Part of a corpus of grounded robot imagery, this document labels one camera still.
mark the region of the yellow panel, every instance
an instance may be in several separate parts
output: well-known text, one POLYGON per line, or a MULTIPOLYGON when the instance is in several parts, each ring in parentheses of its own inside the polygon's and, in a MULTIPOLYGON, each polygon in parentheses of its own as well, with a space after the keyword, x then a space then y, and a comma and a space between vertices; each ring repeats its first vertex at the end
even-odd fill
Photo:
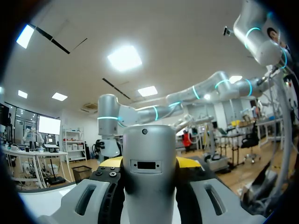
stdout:
MULTIPOLYGON (((122 156, 107 159, 107 160, 103 161, 100 164, 100 166, 101 167, 120 167, 121 166, 121 160, 122 160, 122 156)), ((187 159, 187 158, 184 158, 184 157, 178 157, 177 156, 177 160, 178 160, 178 164, 179 164, 180 168, 200 167, 200 164, 198 162, 196 162, 194 160, 191 160, 191 159, 187 159)))
POLYGON ((232 126, 236 127, 237 125, 239 125, 239 123, 240 123, 240 120, 233 120, 232 121, 232 126))
POLYGON ((178 160, 178 164, 179 164, 180 168, 200 167, 201 166, 195 160, 191 160, 191 159, 187 159, 187 158, 183 158, 183 157, 178 157, 178 156, 177 156, 177 160, 178 160))
POLYGON ((122 156, 114 157, 103 161, 101 167, 121 167, 122 156))

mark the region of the shelving unit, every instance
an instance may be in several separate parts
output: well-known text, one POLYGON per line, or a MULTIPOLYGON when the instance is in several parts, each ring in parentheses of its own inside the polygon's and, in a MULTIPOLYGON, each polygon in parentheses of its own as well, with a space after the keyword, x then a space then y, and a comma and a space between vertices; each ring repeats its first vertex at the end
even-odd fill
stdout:
POLYGON ((63 139, 65 139, 63 140, 63 148, 64 151, 68 153, 69 161, 87 160, 85 151, 84 131, 73 131, 72 128, 63 128, 63 139), (83 145, 83 148, 73 150, 72 144, 77 143, 83 145))

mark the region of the black ceiling strip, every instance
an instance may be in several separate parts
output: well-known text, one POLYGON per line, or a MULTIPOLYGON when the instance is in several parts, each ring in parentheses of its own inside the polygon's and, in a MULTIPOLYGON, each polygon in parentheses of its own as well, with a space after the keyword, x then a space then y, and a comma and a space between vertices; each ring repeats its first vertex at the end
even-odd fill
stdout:
POLYGON ((35 25, 32 25, 31 23, 28 24, 31 28, 35 29, 36 26, 35 25))
POLYGON ((104 80, 106 83, 108 83, 109 85, 111 85, 112 87, 114 87, 114 85, 113 85, 111 82, 109 82, 107 79, 103 78, 103 80, 104 80))
POLYGON ((123 93, 122 93, 122 91, 120 91, 120 90, 119 90, 119 89, 117 89, 116 87, 114 87, 114 88, 115 88, 115 89, 116 89, 118 92, 120 92, 121 94, 123 94, 123 93))
POLYGON ((32 28, 35 28, 37 32, 39 32, 41 35, 43 35, 44 37, 46 37, 49 41, 51 41, 53 44, 55 44, 56 46, 58 46, 61 50, 63 50, 65 53, 70 54, 70 52, 64 48, 60 43, 58 43, 56 40, 53 39, 53 37, 48 34, 47 32, 43 31, 42 29, 40 29, 39 27, 36 27, 32 24, 29 24, 32 28))
MULTIPOLYGON (((83 41, 81 41, 80 44, 82 44, 82 43, 83 43, 84 41, 86 41, 86 40, 87 40, 87 38, 85 38, 83 41)), ((80 44, 78 44, 74 49, 76 49, 77 47, 79 47, 80 44)), ((73 50, 74 50, 74 49, 73 49, 73 50)))
POLYGON ((46 37, 49 41, 51 41, 53 39, 53 37, 48 34, 47 32, 43 31, 42 29, 40 29, 39 27, 36 27, 36 30, 43 35, 44 37, 46 37))
POLYGON ((58 46, 58 47, 59 47, 61 50, 63 50, 65 53, 70 54, 70 52, 69 52, 67 49, 65 49, 63 46, 61 46, 61 44, 58 43, 56 40, 52 39, 51 42, 52 42, 53 44, 55 44, 56 46, 58 46))
POLYGON ((130 98, 130 97, 128 97, 126 94, 124 94, 124 93, 123 93, 123 95, 124 95, 126 98, 128 98, 128 99, 131 99, 131 98, 130 98))
POLYGON ((124 94, 122 91, 120 91, 119 89, 117 89, 111 82, 109 82, 107 79, 103 78, 103 80, 108 83, 110 86, 112 86, 113 88, 115 88, 116 91, 118 91, 120 94, 122 94, 123 96, 125 96, 128 99, 131 99, 130 97, 128 97, 126 94, 124 94))

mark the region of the ceiling vent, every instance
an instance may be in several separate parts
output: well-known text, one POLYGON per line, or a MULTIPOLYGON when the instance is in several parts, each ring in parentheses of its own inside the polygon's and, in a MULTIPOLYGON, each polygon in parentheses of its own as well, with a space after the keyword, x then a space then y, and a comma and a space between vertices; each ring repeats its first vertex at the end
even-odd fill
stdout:
POLYGON ((96 112, 98 112, 98 104, 87 103, 87 104, 84 104, 80 109, 82 111, 90 113, 90 114, 96 113, 96 112))

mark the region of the office chair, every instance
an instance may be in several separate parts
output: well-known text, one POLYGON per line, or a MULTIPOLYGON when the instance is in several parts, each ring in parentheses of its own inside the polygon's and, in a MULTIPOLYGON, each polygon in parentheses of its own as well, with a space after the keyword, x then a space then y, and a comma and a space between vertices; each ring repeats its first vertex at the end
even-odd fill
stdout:
POLYGON ((258 157, 261 160, 261 156, 252 152, 252 147, 257 146, 259 142, 259 138, 257 136, 257 126, 256 121, 253 124, 252 133, 247 134, 246 137, 242 140, 241 148, 251 148, 250 154, 247 154, 244 157, 244 162, 247 159, 251 159, 251 163, 255 163, 255 159, 258 157))

